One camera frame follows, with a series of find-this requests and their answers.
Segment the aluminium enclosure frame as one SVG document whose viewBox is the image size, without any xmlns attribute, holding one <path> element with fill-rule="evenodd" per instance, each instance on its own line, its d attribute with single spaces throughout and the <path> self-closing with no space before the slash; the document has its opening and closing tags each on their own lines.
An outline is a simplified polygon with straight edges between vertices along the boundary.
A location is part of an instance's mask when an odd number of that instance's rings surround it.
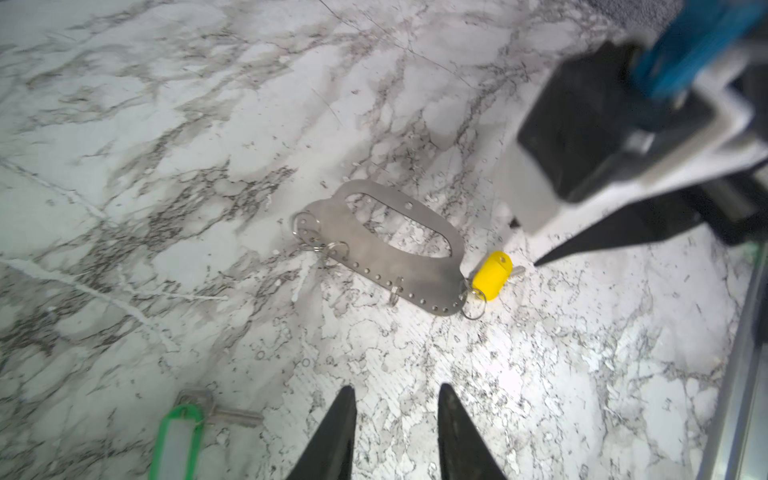
<svg viewBox="0 0 768 480">
<path fill-rule="evenodd" d="M 767 477 L 766 244 L 756 256 L 697 477 Z"/>
</svg>

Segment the green capped key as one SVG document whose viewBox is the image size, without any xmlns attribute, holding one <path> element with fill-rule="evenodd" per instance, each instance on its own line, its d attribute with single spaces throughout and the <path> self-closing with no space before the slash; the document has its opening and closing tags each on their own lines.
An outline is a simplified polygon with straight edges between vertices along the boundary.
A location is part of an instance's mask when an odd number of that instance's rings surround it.
<svg viewBox="0 0 768 480">
<path fill-rule="evenodd" d="M 263 416 L 224 408 L 209 389 L 181 390 L 159 424 L 148 479 L 194 479 L 205 426 L 215 422 L 255 428 L 263 423 Z"/>
</svg>

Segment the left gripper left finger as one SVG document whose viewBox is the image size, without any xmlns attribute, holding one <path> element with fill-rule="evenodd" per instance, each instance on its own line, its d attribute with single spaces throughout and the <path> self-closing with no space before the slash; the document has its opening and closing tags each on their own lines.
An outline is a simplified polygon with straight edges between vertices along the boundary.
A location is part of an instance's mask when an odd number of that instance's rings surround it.
<svg viewBox="0 0 768 480">
<path fill-rule="evenodd" d="M 354 388 L 342 387 L 287 480 L 349 480 L 356 429 Z"/>
</svg>

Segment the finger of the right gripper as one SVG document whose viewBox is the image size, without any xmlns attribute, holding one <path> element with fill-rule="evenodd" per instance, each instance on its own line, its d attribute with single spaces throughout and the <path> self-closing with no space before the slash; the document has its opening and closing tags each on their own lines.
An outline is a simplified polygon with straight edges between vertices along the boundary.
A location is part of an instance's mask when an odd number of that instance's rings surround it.
<svg viewBox="0 0 768 480">
<path fill-rule="evenodd" d="M 535 267 L 576 254 L 668 240 L 702 223 L 681 193 L 647 198 L 611 213 L 534 262 Z"/>
</svg>

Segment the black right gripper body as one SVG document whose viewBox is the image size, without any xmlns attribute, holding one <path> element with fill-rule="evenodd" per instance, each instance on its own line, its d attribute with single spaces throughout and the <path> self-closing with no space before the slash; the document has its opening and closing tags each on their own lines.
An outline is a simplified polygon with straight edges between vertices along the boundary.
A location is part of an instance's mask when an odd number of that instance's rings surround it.
<svg viewBox="0 0 768 480">
<path fill-rule="evenodd" d="M 682 191 L 715 236 L 729 246 L 767 240 L 767 162 Z"/>
</svg>

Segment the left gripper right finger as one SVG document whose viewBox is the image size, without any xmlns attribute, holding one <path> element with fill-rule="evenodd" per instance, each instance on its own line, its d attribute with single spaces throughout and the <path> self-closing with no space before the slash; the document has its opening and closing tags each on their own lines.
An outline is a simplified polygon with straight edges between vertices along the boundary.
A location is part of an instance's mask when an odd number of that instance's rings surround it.
<svg viewBox="0 0 768 480">
<path fill-rule="evenodd" d="M 440 387 L 437 424 L 442 480 L 507 479 L 448 383 Z"/>
</svg>

